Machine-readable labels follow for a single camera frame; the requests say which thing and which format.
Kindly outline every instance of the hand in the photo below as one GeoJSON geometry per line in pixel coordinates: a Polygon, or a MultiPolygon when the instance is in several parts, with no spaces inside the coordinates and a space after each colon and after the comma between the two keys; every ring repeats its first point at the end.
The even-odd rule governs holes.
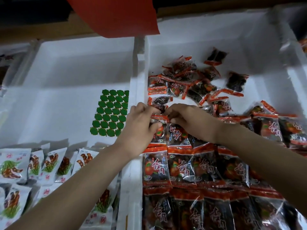
{"type": "Polygon", "coordinates": [[[173,104],[164,114],[169,116],[171,123],[182,126],[190,135],[210,143],[218,143],[219,131],[224,123],[199,107],[173,104]]]}
{"type": "Polygon", "coordinates": [[[152,114],[161,114],[161,111],[139,102],[132,106],[127,115],[126,126],[114,144],[121,146],[129,153],[131,159],[140,155],[149,145],[155,132],[162,123],[154,123],[149,127],[152,114]]]}

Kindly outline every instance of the forearm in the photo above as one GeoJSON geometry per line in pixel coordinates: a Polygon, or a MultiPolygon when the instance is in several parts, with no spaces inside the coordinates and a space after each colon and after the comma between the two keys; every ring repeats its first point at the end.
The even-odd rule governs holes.
{"type": "Polygon", "coordinates": [[[307,159],[239,124],[225,124],[218,143],[236,153],[307,216],[307,159]]]}
{"type": "Polygon", "coordinates": [[[107,186],[129,160],[121,146],[103,149],[8,230],[79,229],[107,186]]]}

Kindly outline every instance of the green circle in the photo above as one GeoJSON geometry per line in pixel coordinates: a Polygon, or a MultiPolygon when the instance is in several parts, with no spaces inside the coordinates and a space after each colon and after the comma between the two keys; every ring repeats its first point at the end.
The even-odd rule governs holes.
{"type": "Polygon", "coordinates": [[[108,127],[109,127],[109,125],[108,125],[108,123],[107,123],[106,121],[101,121],[101,122],[100,122],[100,126],[101,126],[102,128],[108,128],[108,127]]]}
{"type": "Polygon", "coordinates": [[[92,135],[98,135],[98,130],[95,127],[91,127],[90,132],[91,132],[92,135]]]}
{"type": "Polygon", "coordinates": [[[99,101],[98,106],[104,108],[104,107],[106,107],[106,103],[104,101],[99,101]]]}
{"type": "Polygon", "coordinates": [[[107,106],[108,108],[113,108],[113,107],[114,107],[114,105],[113,105],[112,102],[107,102],[107,103],[106,103],[106,106],[107,106]]]}
{"type": "Polygon", "coordinates": [[[112,129],[108,129],[108,130],[106,131],[106,133],[107,133],[108,136],[111,136],[111,137],[115,136],[115,132],[114,132],[114,130],[112,130],[112,129]]]}
{"type": "Polygon", "coordinates": [[[99,128],[99,129],[98,129],[98,132],[99,132],[99,135],[101,135],[101,136],[106,136],[106,130],[105,130],[105,129],[99,128]]]}
{"type": "Polygon", "coordinates": [[[122,97],[121,97],[121,96],[117,96],[115,99],[116,99],[116,101],[118,101],[118,102],[122,102],[122,97]]]}
{"type": "Polygon", "coordinates": [[[115,96],[115,95],[117,94],[117,93],[116,93],[116,90],[111,89],[111,90],[110,90],[110,94],[113,95],[113,96],[115,96]]]}
{"type": "Polygon", "coordinates": [[[108,115],[103,115],[102,118],[104,121],[110,121],[110,116],[108,115]]]}
{"type": "Polygon", "coordinates": [[[124,102],[128,102],[128,100],[129,100],[129,97],[128,97],[128,96],[125,96],[125,97],[124,97],[124,102]]]}
{"type": "Polygon", "coordinates": [[[102,120],[101,114],[95,114],[95,120],[102,120]]]}
{"type": "Polygon", "coordinates": [[[115,101],[115,97],[112,96],[112,95],[110,95],[110,96],[108,97],[108,99],[109,99],[110,102],[114,102],[114,101],[115,101]]]}
{"type": "Polygon", "coordinates": [[[115,135],[116,135],[116,136],[119,136],[119,135],[121,134],[121,132],[122,132],[122,131],[121,131],[120,129],[117,129],[117,130],[115,131],[115,135]]]}
{"type": "Polygon", "coordinates": [[[109,122],[109,127],[110,127],[111,129],[115,129],[115,128],[116,128],[116,123],[114,123],[114,122],[109,122]]]}
{"type": "Polygon", "coordinates": [[[100,99],[105,102],[108,101],[108,97],[105,95],[100,95],[100,99]]]}
{"type": "Polygon", "coordinates": [[[114,108],[112,111],[113,111],[113,114],[115,114],[115,115],[119,115],[120,114],[120,111],[117,108],[114,108]]]}
{"type": "Polygon", "coordinates": [[[113,122],[117,122],[118,121],[118,117],[116,115],[111,115],[111,120],[113,122]]]}
{"type": "Polygon", "coordinates": [[[100,126],[100,122],[98,120],[94,120],[92,122],[93,127],[99,127],[100,126]]]}
{"type": "Polygon", "coordinates": [[[102,93],[103,93],[104,95],[109,95],[109,91],[108,91],[107,89],[104,89],[104,90],[102,91],[102,93]]]}
{"type": "Polygon", "coordinates": [[[124,103],[122,104],[122,108],[128,109],[128,103],[124,102],[124,103]]]}
{"type": "Polygon", "coordinates": [[[126,117],[123,115],[118,116],[118,119],[123,123],[126,121],[126,117]]]}
{"type": "Polygon", "coordinates": [[[104,110],[101,107],[97,107],[96,111],[97,111],[98,114],[104,114],[104,110]]]}
{"type": "Polygon", "coordinates": [[[124,95],[125,95],[124,91],[122,91],[122,90],[118,90],[118,91],[117,91],[117,94],[118,94],[119,96],[124,96],[124,95]]]}
{"type": "Polygon", "coordinates": [[[121,110],[120,110],[120,113],[121,113],[122,115],[127,115],[127,110],[126,110],[126,109],[121,109],[121,110]]]}
{"type": "Polygon", "coordinates": [[[115,108],[121,108],[122,106],[121,106],[121,104],[119,102],[115,102],[114,103],[114,107],[115,108]]]}
{"type": "Polygon", "coordinates": [[[104,112],[108,115],[112,114],[112,110],[110,108],[105,108],[104,112]]]}
{"type": "Polygon", "coordinates": [[[124,128],[124,124],[121,123],[121,122],[117,123],[116,126],[117,126],[118,129],[123,129],[124,128]]]}

